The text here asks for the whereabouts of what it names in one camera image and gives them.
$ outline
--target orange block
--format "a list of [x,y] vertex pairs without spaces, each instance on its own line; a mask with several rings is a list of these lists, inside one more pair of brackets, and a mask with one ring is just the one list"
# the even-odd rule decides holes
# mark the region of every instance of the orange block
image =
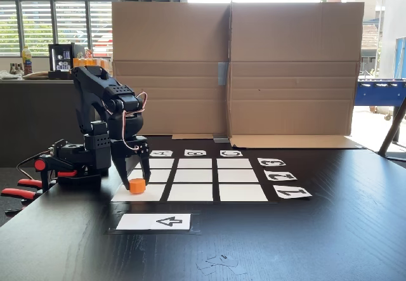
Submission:
[[129,192],[131,194],[143,193],[145,191],[145,180],[143,178],[135,178],[128,182]]

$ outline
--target robotic arm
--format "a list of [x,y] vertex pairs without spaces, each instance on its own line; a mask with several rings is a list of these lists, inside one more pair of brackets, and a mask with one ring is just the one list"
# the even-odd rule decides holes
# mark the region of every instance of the robotic arm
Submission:
[[[141,113],[145,101],[101,67],[76,67],[72,77],[84,144],[60,140],[48,154],[39,156],[35,167],[41,172],[43,191],[48,189],[48,171],[54,170],[60,183],[80,184],[86,179],[100,180],[101,174],[111,166],[111,160],[127,190],[128,173],[137,163],[141,164],[148,184],[149,147],[145,137],[136,135],[143,125]],[[91,107],[100,115],[100,121],[91,121]]]

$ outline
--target table surface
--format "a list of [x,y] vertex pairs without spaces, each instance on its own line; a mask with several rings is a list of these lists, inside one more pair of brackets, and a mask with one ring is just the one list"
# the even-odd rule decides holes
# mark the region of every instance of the table surface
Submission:
[[[152,137],[152,150],[206,150],[229,144]],[[308,199],[272,202],[110,203],[114,168],[99,190],[54,186],[0,228],[0,280],[406,280],[406,170],[366,149],[243,150],[282,159]],[[192,212],[199,232],[114,230],[124,212]],[[238,259],[204,276],[201,252]]]

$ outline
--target yellow bottle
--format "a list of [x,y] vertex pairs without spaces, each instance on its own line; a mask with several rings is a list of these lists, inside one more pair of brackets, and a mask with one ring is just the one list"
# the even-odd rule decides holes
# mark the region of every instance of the yellow bottle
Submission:
[[28,48],[28,45],[24,46],[22,51],[23,56],[23,64],[24,64],[24,75],[28,75],[32,73],[32,62],[31,62],[31,52]]

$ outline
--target cardboard backdrop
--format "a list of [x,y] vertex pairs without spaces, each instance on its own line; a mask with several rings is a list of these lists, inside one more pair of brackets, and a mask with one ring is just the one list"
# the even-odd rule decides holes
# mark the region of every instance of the cardboard backdrop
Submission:
[[350,133],[363,3],[113,2],[112,11],[114,74],[148,93],[141,133]]

